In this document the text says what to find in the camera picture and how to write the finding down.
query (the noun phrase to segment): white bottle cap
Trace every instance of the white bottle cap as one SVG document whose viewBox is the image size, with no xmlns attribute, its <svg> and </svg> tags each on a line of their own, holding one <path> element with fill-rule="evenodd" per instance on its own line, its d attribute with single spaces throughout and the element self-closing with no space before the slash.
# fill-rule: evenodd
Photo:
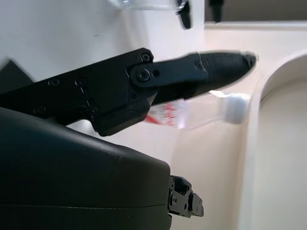
<svg viewBox="0 0 307 230">
<path fill-rule="evenodd" d="M 250 96 L 243 93 L 232 93 L 223 98 L 221 115 L 224 122 L 242 124 L 246 121 Z"/>
</svg>

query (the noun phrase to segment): plastic bottle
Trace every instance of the plastic bottle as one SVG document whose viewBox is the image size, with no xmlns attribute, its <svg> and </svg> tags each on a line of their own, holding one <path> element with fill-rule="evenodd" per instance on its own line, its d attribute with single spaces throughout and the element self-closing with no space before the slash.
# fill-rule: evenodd
<svg viewBox="0 0 307 230">
<path fill-rule="evenodd" d="M 109 0 L 120 9 L 180 11 L 187 0 Z"/>
<path fill-rule="evenodd" d="M 250 96 L 243 93 L 208 94 L 187 101 L 174 101 L 153 106 L 146 122 L 164 126 L 197 129 L 212 122 L 242 124 L 246 121 Z"/>
</svg>

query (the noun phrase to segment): black robotic arm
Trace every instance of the black robotic arm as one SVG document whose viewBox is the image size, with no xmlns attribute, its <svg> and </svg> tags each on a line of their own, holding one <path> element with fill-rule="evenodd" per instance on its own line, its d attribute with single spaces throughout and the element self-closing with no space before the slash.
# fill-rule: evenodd
<svg viewBox="0 0 307 230">
<path fill-rule="evenodd" d="M 253 54 L 204 53 L 153 63 L 139 49 L 31 83 L 10 62 L 0 82 L 0 216 L 6 229 L 167 230 L 171 214 L 203 216 L 202 200 L 169 166 L 65 127 L 101 135 L 145 119 L 150 106 L 228 85 Z"/>
</svg>

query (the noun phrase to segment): sink basin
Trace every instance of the sink basin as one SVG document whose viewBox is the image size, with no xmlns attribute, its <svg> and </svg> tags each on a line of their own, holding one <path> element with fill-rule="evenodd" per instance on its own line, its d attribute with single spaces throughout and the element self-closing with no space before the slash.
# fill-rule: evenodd
<svg viewBox="0 0 307 230">
<path fill-rule="evenodd" d="M 307 229 L 307 55 L 282 62 L 253 94 L 239 230 Z"/>
</svg>

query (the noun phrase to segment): black plastic housing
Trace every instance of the black plastic housing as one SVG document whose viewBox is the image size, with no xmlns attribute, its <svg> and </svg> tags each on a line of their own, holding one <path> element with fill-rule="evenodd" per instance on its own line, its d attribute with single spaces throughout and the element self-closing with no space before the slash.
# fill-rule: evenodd
<svg viewBox="0 0 307 230">
<path fill-rule="evenodd" d="M 167 163 L 0 108 L 0 216 L 10 229 L 169 229 Z"/>
</svg>

